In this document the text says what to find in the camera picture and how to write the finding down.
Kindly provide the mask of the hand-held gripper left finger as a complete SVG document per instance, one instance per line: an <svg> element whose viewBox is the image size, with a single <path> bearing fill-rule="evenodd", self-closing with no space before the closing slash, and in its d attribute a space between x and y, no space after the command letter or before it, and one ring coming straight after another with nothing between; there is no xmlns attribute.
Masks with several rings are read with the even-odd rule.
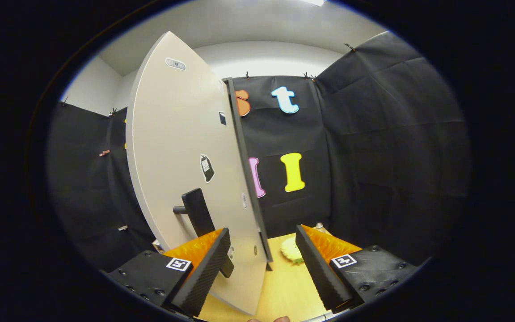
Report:
<svg viewBox="0 0 515 322"><path fill-rule="evenodd" d="M217 229L164 254L143 251L106 278L152 306L196 317L221 269L231 273L230 246L229 229Z"/></svg>

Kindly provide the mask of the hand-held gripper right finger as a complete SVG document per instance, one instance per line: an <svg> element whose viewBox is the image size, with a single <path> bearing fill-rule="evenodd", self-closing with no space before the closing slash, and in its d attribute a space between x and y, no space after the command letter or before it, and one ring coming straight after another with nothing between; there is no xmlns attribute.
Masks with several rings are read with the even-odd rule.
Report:
<svg viewBox="0 0 515 322"><path fill-rule="evenodd" d="M323 306L333 313L384 297L419 269L380 246L360 248L305 225L296 227L295 241Z"/></svg>

